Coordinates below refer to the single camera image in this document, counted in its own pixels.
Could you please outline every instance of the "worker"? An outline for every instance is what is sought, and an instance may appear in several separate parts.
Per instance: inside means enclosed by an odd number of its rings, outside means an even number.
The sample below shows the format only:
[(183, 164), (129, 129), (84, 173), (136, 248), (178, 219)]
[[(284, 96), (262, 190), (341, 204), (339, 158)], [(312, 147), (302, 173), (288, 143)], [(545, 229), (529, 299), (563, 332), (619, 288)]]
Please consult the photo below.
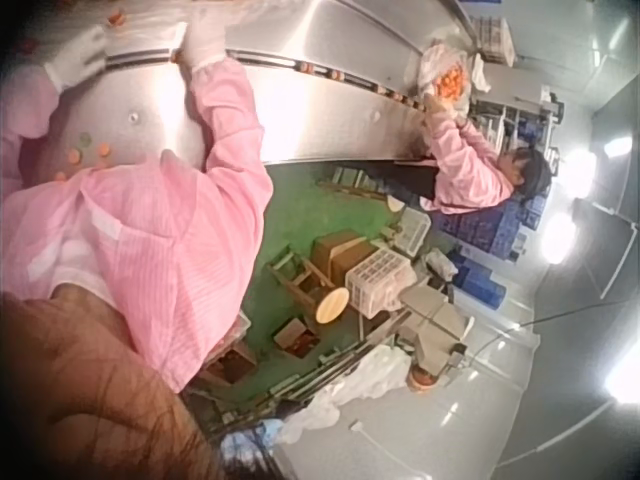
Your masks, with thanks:
[(551, 169), (538, 150), (499, 155), (468, 119), (436, 97), (425, 95), (425, 105), (424, 136), (434, 159), (362, 164), (372, 178), (382, 180), (391, 207), (406, 203), (444, 214), (468, 213), (494, 207), (514, 193), (526, 202), (551, 184)]
[(108, 333), (179, 392), (234, 323), (251, 277), (273, 191), (263, 129), (220, 19), (199, 7), (183, 56), (214, 137), (204, 171), (165, 150), (21, 189), (23, 138), (44, 135), (59, 95), (104, 68), (106, 42), (93, 27), (2, 85), (2, 289), (95, 323), (97, 338)]

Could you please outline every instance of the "pink uniform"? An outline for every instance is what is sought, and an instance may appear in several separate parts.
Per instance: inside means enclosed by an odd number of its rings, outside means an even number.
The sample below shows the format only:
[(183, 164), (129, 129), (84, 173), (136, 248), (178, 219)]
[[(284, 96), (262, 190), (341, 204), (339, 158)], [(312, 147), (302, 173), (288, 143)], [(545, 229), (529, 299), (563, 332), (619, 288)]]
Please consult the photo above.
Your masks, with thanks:
[(498, 205), (513, 194), (513, 185), (496, 165), (496, 151), (471, 122), (458, 129), (448, 113), (439, 113), (429, 126), (428, 142), (440, 172), (435, 200), (422, 198), (422, 208), (466, 213)]
[(191, 89), (215, 138), (205, 173), (165, 150), (159, 161), (86, 169), (27, 190), (22, 138), (47, 132), (58, 94), (32, 66), (15, 71), (1, 97), (2, 289), (49, 298), (78, 278), (123, 314), (136, 350), (174, 391), (238, 314), (273, 191), (244, 68), (232, 59), (209, 65)]

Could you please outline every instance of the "white ceiling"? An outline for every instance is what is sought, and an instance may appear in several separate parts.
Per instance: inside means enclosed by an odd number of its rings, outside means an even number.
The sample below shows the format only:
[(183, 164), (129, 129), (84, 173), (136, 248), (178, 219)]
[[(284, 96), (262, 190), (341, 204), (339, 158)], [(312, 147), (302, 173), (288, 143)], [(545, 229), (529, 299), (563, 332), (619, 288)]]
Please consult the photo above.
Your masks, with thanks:
[(638, 74), (636, 1), (503, 0), (464, 6), (470, 15), (504, 16), (517, 66), (542, 72), (561, 96), (593, 110)]

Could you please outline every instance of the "ceiling light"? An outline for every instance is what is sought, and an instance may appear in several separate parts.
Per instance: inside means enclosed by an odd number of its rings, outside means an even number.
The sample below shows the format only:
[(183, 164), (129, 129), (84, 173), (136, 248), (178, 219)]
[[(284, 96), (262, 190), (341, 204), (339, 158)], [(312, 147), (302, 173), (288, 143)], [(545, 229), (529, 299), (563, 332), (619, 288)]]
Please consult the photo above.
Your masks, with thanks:
[(621, 157), (627, 155), (633, 148), (633, 139), (631, 137), (622, 137), (611, 140), (604, 146), (604, 152), (609, 158)]
[(576, 224), (566, 213), (557, 213), (547, 224), (542, 234), (542, 254), (551, 264), (557, 265), (565, 259), (576, 237)]
[(611, 37), (611, 41), (609, 42), (609, 50), (615, 50), (622, 39), (622, 36), (627, 31), (627, 27), (629, 26), (629, 17), (626, 17), (620, 24), (616, 31), (613, 32), (613, 36)]
[(640, 342), (616, 364), (605, 387), (620, 403), (640, 403)]
[(574, 150), (560, 164), (559, 181), (576, 198), (585, 198), (591, 191), (598, 159), (587, 150)]

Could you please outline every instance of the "white crate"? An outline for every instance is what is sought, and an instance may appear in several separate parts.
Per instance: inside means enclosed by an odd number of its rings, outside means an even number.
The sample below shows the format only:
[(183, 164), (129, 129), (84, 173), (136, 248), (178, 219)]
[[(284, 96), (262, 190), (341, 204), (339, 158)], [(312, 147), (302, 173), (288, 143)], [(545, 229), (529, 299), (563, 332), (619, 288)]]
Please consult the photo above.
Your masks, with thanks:
[(399, 227), (401, 230), (395, 236), (393, 245), (413, 258), (418, 254), (418, 250), (420, 250), (424, 238), (431, 228), (431, 218), (425, 212), (405, 208)]
[(371, 319), (397, 304), (401, 290), (417, 280), (411, 261), (388, 249), (380, 249), (347, 272), (349, 304)]
[(472, 17), (471, 23), (485, 60), (513, 67), (516, 50), (507, 21), (500, 17)]

